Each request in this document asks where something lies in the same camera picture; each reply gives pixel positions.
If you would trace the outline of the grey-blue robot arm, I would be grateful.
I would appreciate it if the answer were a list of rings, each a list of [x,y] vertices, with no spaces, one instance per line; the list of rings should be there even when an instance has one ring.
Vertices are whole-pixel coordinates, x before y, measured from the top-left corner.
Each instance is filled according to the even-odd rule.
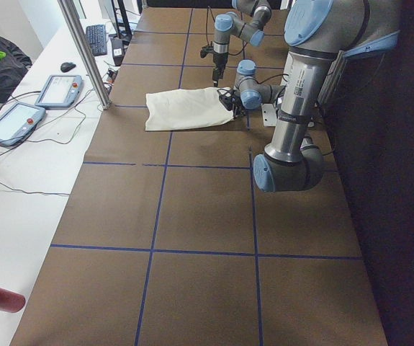
[[[214,39],[209,45],[215,65],[212,72],[214,87],[223,78],[228,62],[230,37],[237,37],[253,47],[258,47],[264,38],[264,27],[271,19],[271,5],[268,1],[231,1],[231,4],[234,9],[249,15],[251,21],[244,22],[235,12],[216,16]]]
[[[323,155],[307,134],[311,112],[339,52],[360,58],[392,50],[400,32],[401,1],[297,1],[289,11],[284,39],[289,46],[284,86],[260,86],[256,64],[242,60],[234,90],[254,110],[277,103],[271,143],[253,161],[264,192],[301,191],[323,176]]]

